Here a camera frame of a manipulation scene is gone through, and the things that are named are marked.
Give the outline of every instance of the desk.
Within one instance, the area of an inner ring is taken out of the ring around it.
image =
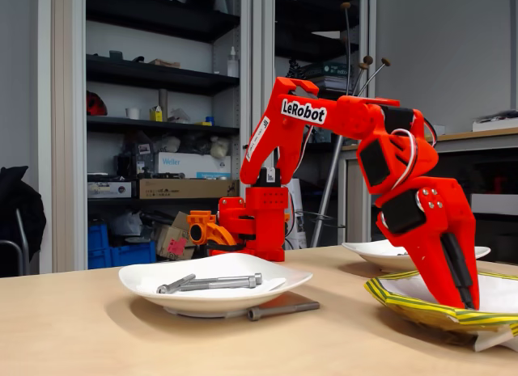
[[[338,161],[338,223],[347,226],[347,241],[371,239],[371,197],[356,160],[356,145],[343,146]],[[479,150],[518,148],[518,128],[464,132],[438,137],[435,149],[440,154]],[[359,192],[347,195],[347,190]],[[338,231],[338,242],[346,241],[346,232]]]
[[[295,292],[320,310],[254,323],[177,317],[127,291],[118,268],[1,279],[1,373],[516,374],[518,354],[510,349],[446,345],[385,309],[363,288],[379,271],[345,248],[288,251],[285,265],[314,273]],[[518,267],[480,266],[518,275]]]

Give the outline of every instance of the white bowl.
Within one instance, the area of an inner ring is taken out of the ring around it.
[[[414,271],[415,265],[404,247],[394,247],[388,240],[371,243],[342,243],[342,246],[357,253],[368,262],[381,268],[384,272]],[[488,247],[475,247],[475,257],[480,259],[491,252]]]
[[[190,273],[197,279],[233,277],[260,272],[263,284],[255,289],[210,289],[157,294],[159,285],[172,283]],[[174,314],[196,317],[244,315],[246,309],[268,302],[302,285],[313,276],[310,272],[283,267],[244,253],[225,253],[199,260],[162,264],[138,264],[121,268],[119,279],[134,294],[164,306]]]

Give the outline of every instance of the bottle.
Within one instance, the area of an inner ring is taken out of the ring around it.
[[[240,76],[240,60],[237,59],[236,49],[234,49],[234,46],[232,46],[230,55],[228,56],[227,76],[237,78]]]

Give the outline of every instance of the blue plastic bin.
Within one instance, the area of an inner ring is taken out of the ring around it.
[[[88,269],[112,267],[112,254],[110,249],[88,251]]]
[[[156,262],[155,242],[112,247],[113,267]]]
[[[108,227],[106,224],[88,227],[88,251],[99,251],[109,248]]]

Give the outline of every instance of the wooden table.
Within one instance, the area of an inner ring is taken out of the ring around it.
[[[118,268],[0,280],[0,374],[516,375],[518,353],[445,344],[363,289],[379,275],[342,247],[289,251],[318,311],[249,322],[176,317],[133,296]],[[490,272],[518,267],[481,263]]]

